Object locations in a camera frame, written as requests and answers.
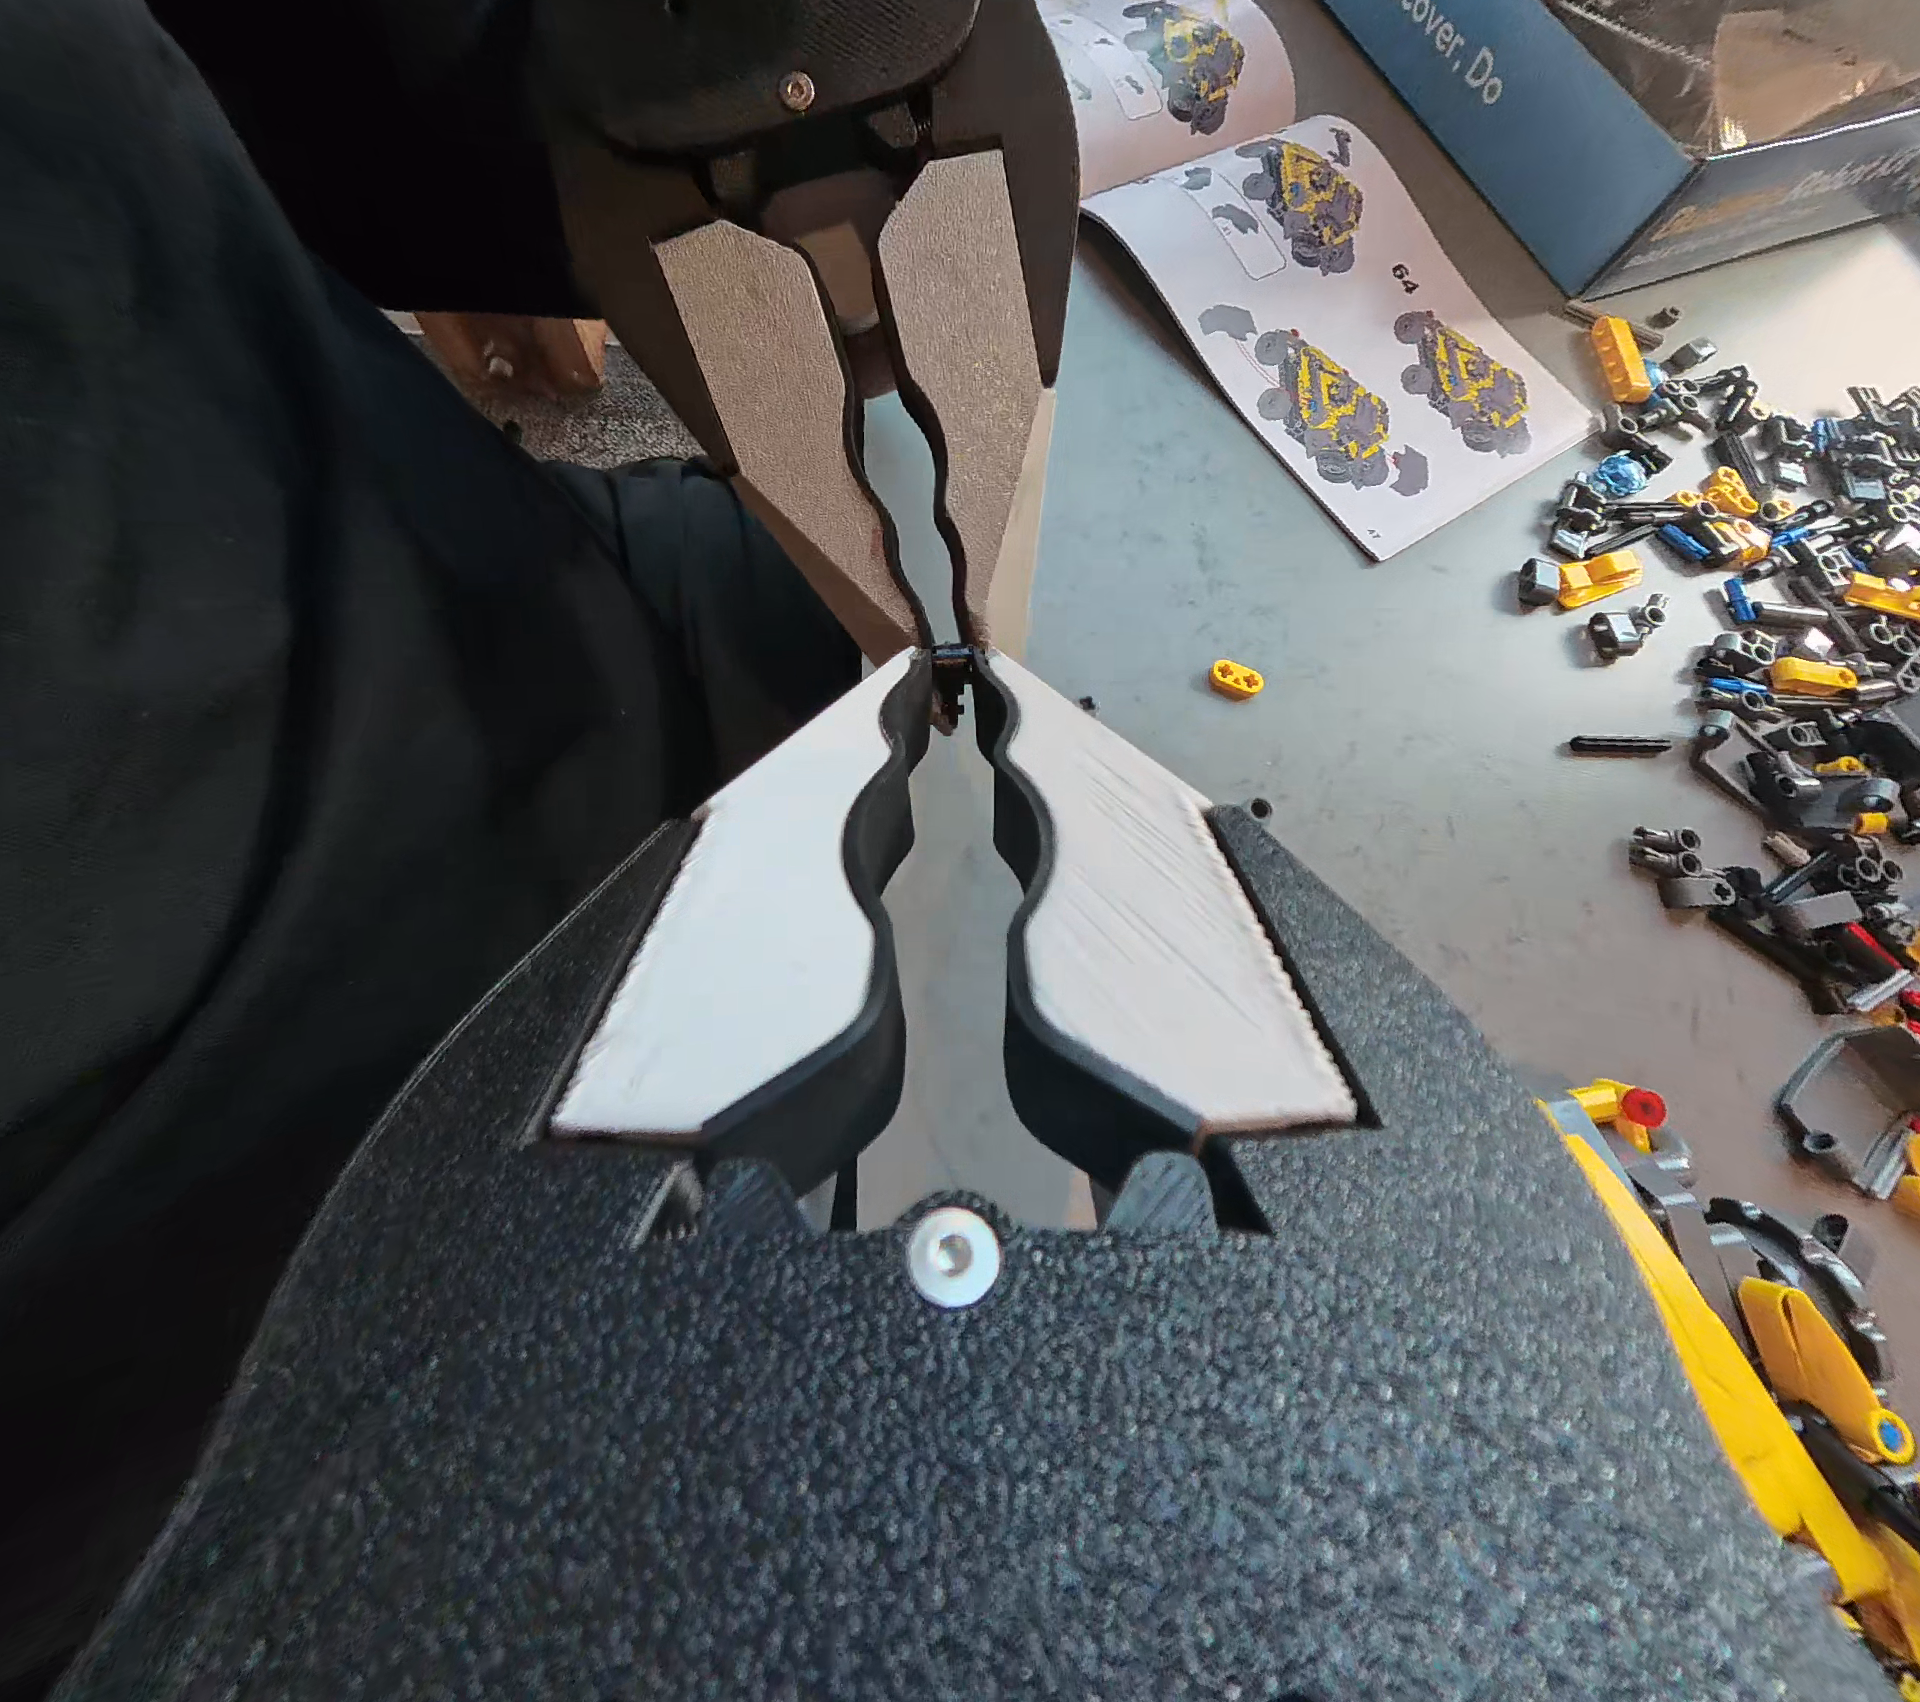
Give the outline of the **person's dark clothing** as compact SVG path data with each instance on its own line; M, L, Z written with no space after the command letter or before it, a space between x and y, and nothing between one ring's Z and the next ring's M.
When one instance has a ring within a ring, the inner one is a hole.
M146 0L2 0L4 1699L417 1066L863 674L718 475L533 460L401 310Z

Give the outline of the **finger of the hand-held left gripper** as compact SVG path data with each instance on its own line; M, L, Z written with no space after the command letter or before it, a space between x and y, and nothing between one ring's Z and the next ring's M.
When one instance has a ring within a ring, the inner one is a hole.
M852 465L852 376L805 250L711 223L652 254L739 498L863 652L920 648L884 512Z
M936 157L877 245L880 326L933 459L957 628L972 646L1031 646L1054 388L1045 380L998 149Z

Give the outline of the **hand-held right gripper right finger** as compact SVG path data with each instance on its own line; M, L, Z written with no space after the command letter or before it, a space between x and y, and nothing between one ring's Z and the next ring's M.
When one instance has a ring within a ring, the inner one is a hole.
M994 847L1021 882L1007 1075L1045 1141L1347 1129L1359 1096L1212 803L1021 661L976 663Z

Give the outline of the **person's left forearm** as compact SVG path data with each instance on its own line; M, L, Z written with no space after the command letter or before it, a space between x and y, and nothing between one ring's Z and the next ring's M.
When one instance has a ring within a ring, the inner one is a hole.
M306 250L386 308L586 318L533 0L146 0Z

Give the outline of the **paper instruction booklet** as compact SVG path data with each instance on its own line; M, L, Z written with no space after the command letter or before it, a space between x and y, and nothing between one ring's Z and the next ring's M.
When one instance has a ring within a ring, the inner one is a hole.
M1036 7L1082 216L1364 555L1408 551L1589 437L1589 404L1478 301L1380 149L1298 114L1255 0Z

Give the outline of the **yellow toy brick vehicle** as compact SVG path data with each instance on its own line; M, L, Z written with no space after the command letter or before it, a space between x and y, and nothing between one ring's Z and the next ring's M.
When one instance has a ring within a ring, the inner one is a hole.
M1667 1102L1598 1078L1539 1101L1621 1234L1721 1450L1899 1699L1919 1692L1917 1426L1849 1221L1702 1198Z

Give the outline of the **grey desk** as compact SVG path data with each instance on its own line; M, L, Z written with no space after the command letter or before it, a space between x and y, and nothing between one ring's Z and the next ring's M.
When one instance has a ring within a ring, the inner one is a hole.
M1586 394L1580 336L1526 250L1319 0L1257 0L1284 34L1298 114L1338 114L1389 157L1499 322ZM1853 387L1917 387L1917 221L1854 226L1669 288L1798 416ZM1576 734L1687 738L1687 664L1712 587L1649 561L1673 601L1638 658L1601 664L1576 619L1520 610L1515 571L1560 457L1389 563L1368 563L1216 394L1133 259L1082 225L1031 594L1027 664L1216 803L1272 804L1269 833L1433 976L1541 1093L1645 1084L1694 1151L1698 1186L1870 1245L1868 1295L1917 1426L1917 1223L1798 1160L1772 1098L1840 1023L1631 870L1635 826L1692 826L1712 868L1765 868L1762 835L1687 753L1574 758ZM1237 705L1215 661L1259 671ZM917 847L886 892L909 1018L899 1115L859 1170L859 1223L974 1190L1033 1225L1087 1225L1076 1170L1018 1123L1002 1078L1005 937L1021 889L993 843L972 733L914 776Z

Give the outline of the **pile of loose brick parts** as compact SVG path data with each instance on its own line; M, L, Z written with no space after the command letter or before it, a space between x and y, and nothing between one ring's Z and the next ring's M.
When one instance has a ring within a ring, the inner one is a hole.
M1708 341L1589 302L1604 455L1558 492L1512 601L1576 621L1595 663L1673 621L1649 558L1710 587L1687 663L1692 774L1742 809L1771 872L1643 830L1629 860L1847 1032L1775 1098L1789 1147L1917 1216L1919 390L1853 387L1838 414L1765 400Z

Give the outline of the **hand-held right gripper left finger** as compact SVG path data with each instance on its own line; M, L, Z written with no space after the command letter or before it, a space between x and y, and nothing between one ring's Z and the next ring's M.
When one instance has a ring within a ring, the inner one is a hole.
M873 671L702 806L553 1135L718 1141L754 1096L852 1032L880 933L854 894L848 826L897 758L888 698L924 686L926 658Z

